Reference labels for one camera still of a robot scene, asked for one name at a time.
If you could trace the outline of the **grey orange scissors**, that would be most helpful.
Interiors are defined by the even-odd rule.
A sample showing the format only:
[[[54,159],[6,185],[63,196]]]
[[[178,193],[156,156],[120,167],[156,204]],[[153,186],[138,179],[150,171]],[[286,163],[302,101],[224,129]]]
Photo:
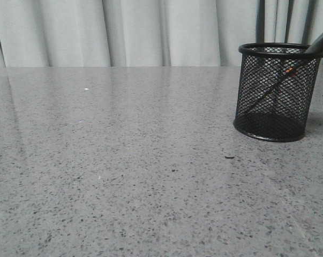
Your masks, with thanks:
[[[318,38],[307,48],[304,52],[305,54],[318,55],[323,52],[323,32],[319,35]],[[295,66],[286,70],[285,75],[274,85],[272,85],[259,99],[257,99],[248,109],[245,110],[245,113],[251,111],[259,102],[261,102],[268,94],[272,92],[275,88],[278,88],[282,82],[291,75],[295,75],[298,68],[306,65],[311,60],[307,59],[306,61],[300,61]]]

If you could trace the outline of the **black mesh pencil cup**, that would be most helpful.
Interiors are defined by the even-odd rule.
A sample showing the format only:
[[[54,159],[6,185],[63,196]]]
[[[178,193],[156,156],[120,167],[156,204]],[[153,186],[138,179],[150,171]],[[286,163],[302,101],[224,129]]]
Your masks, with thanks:
[[[242,54],[234,128],[271,142],[305,135],[316,78],[323,58],[293,43],[247,43]]]

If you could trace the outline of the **white curtain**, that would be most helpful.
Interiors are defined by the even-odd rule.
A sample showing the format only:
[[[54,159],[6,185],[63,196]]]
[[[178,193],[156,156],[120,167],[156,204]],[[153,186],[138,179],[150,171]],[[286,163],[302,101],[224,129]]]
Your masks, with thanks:
[[[322,31],[323,1],[0,1],[0,67],[237,66]]]

